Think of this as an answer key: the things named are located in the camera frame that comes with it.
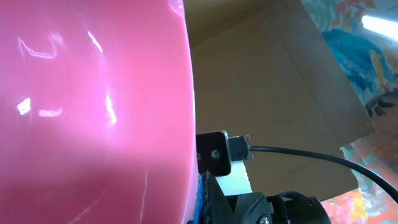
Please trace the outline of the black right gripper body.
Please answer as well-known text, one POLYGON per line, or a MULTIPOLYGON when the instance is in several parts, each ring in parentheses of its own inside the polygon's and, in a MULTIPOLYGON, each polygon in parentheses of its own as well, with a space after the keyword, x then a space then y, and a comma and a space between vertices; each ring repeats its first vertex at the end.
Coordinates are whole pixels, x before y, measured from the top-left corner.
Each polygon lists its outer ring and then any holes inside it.
POLYGON ((331 224, 315 197, 290 191, 225 196, 214 175, 201 175, 201 222, 204 224, 331 224))

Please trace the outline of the pink scoop with blue handle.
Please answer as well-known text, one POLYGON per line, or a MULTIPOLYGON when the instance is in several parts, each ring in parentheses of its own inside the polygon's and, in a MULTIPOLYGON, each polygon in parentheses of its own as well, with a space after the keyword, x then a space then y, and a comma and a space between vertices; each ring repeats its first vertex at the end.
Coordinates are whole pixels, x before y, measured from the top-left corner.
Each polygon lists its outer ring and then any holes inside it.
POLYGON ((1 1, 1 222, 188 223, 183 1, 1 1))

